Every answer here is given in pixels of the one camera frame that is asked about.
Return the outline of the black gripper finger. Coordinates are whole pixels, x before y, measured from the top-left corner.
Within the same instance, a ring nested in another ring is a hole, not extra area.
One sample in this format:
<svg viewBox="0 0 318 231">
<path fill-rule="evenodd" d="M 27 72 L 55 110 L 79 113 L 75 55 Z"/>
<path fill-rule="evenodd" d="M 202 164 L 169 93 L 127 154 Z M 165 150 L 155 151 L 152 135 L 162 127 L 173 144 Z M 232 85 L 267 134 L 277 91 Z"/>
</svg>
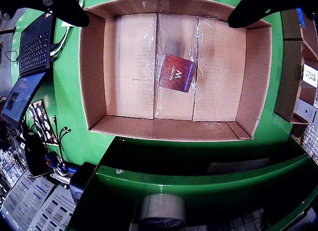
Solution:
<svg viewBox="0 0 318 231">
<path fill-rule="evenodd" d="M 309 20 L 318 18 L 318 0 L 241 0 L 228 17 L 231 28 L 242 28 L 285 10 L 301 8 Z"/>
<path fill-rule="evenodd" d="M 86 27 L 89 17 L 77 0 L 4 0 L 4 18 L 12 19 L 20 8 L 51 13 L 58 19 L 77 27 Z"/>
</svg>

